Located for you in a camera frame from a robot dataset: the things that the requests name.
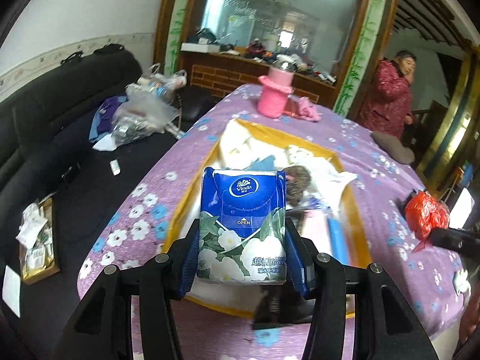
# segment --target maroon coat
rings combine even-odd
[[[400,139],[405,116],[411,115],[410,84],[392,61],[382,61],[362,105],[357,121],[372,131]]]

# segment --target sofa backrest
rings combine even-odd
[[[0,257],[12,247],[21,210],[52,192],[91,150],[95,110],[141,73],[130,52],[108,45],[66,61],[0,103]]]

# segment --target tissue pack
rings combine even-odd
[[[285,180],[283,171],[205,169],[199,278],[241,284],[285,282]]]

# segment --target red plastic bag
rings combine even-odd
[[[405,207],[405,219],[415,237],[421,242],[413,251],[427,246],[426,239],[436,227],[448,228],[450,213],[448,207],[437,202],[428,193],[420,191]]]

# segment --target pink thermos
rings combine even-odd
[[[292,80],[292,65],[286,61],[275,62],[270,67],[268,76],[260,76],[258,81],[263,85],[263,89],[257,104],[258,112],[274,119],[280,117],[289,95],[293,92]]]

